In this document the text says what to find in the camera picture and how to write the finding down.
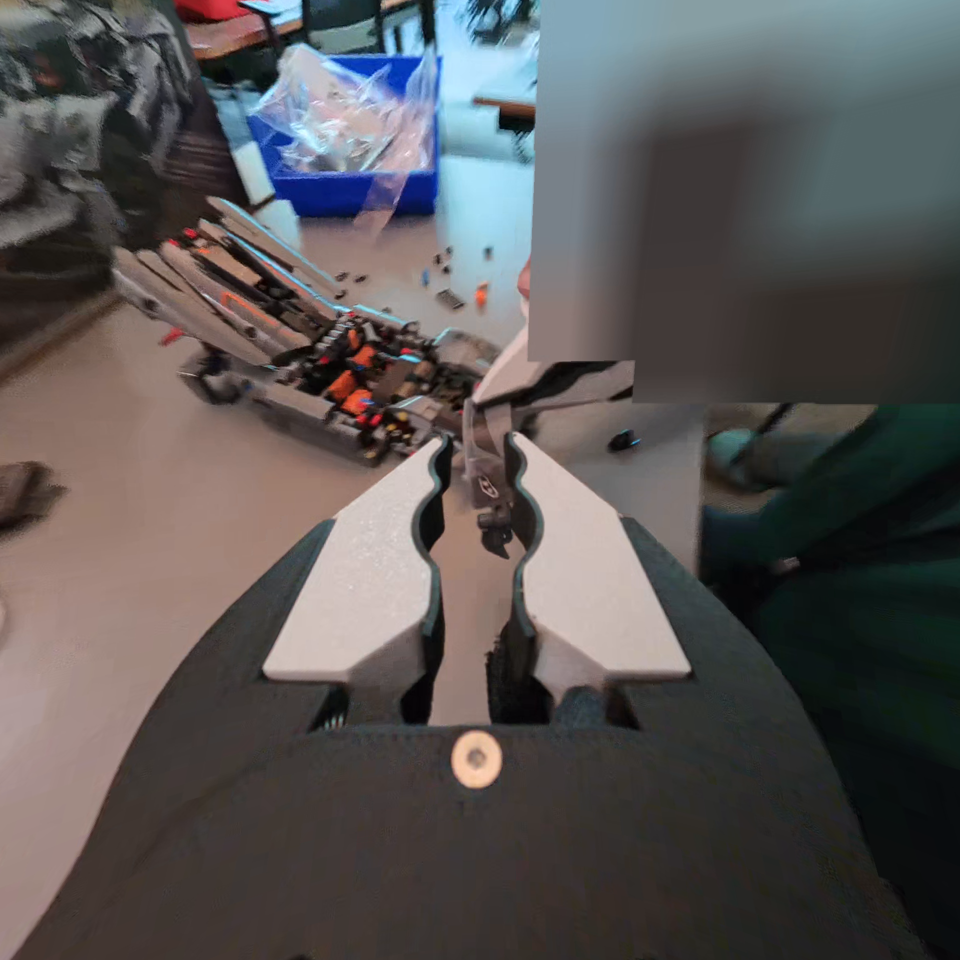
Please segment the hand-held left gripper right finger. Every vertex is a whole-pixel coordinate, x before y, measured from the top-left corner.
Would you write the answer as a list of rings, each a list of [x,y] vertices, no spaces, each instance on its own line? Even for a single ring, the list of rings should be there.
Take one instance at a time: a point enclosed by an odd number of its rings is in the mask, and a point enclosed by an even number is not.
[[[682,682],[692,666],[630,533],[636,523],[517,432],[505,438],[511,582],[504,666],[555,706],[572,690]]]

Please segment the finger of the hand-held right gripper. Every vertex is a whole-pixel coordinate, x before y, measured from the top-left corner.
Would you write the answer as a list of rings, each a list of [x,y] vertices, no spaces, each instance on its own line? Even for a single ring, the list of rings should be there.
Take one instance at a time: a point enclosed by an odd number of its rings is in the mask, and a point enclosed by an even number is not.
[[[488,372],[474,389],[473,405],[477,409],[504,402],[513,395],[533,387],[544,375],[544,362],[529,357],[529,333],[518,332],[500,351]]]
[[[515,426],[533,427],[541,414],[632,396],[634,362],[562,362],[550,365],[515,396]]]

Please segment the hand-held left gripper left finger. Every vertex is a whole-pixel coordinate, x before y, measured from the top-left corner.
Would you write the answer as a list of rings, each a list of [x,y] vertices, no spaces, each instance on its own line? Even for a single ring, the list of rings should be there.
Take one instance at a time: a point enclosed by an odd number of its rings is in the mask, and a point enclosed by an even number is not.
[[[267,654],[270,681],[374,693],[429,714],[445,652],[441,573],[453,448],[432,438],[339,510]]]

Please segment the grey toy brick car model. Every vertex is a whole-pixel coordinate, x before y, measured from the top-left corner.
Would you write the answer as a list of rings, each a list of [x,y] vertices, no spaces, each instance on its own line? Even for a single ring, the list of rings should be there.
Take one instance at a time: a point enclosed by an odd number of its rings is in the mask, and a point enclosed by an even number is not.
[[[207,203],[211,219],[153,248],[114,246],[111,264],[127,304],[199,345],[178,376],[201,401],[251,406],[371,467],[460,439],[496,345],[350,304],[348,273],[321,269],[224,198]]]

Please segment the toy car set box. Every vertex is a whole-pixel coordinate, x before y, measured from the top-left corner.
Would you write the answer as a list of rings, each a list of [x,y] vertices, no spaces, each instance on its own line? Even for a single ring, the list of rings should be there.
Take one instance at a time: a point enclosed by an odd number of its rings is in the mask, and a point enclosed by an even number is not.
[[[247,193],[169,1],[1,3],[1,346],[17,351],[154,246]]]

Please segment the scattered small black toy bricks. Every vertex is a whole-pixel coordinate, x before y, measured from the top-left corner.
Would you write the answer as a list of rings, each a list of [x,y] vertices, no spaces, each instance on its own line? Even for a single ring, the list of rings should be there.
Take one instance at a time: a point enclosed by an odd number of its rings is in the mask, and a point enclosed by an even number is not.
[[[425,311],[427,305],[460,314],[465,311],[484,313],[492,303],[497,287],[498,247],[492,244],[468,246],[446,244],[436,249],[412,252],[403,260],[391,259],[384,251],[366,257],[357,269],[340,270],[337,280],[344,282],[348,296],[355,302],[382,307],[387,313],[400,313],[416,308]],[[420,273],[431,272],[430,286],[419,283]],[[488,301],[485,309],[474,304],[474,290],[478,283],[488,282]],[[438,303],[435,295],[451,289],[465,301],[459,311],[450,311]]]

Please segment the person's green shirt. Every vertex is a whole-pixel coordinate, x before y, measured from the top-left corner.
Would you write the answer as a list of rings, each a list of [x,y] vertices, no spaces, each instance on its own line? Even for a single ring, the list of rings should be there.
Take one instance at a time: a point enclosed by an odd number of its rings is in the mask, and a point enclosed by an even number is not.
[[[701,580],[797,692],[920,939],[958,958],[958,405],[879,405],[836,437],[727,430],[707,450],[774,495],[703,508]]]

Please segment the wooden-edged office desk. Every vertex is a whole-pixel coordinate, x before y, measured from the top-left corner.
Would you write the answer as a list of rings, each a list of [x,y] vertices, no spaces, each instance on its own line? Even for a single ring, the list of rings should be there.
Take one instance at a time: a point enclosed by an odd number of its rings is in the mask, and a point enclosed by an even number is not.
[[[289,37],[303,28],[303,18],[294,8],[269,16],[254,3],[239,3],[242,16],[225,21],[184,21],[186,37],[199,62],[211,62],[238,51],[271,45],[281,37]],[[402,22],[411,18],[420,28],[426,43],[436,38],[436,3],[432,1],[383,1],[379,3],[380,25],[393,30],[393,47],[402,53]]]

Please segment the red bag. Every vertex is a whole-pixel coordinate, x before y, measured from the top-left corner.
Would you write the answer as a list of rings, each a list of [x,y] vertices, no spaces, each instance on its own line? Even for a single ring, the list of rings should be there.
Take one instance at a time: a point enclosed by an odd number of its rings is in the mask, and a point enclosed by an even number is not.
[[[176,0],[173,3],[177,15],[186,24],[229,22],[254,13],[247,2]]]

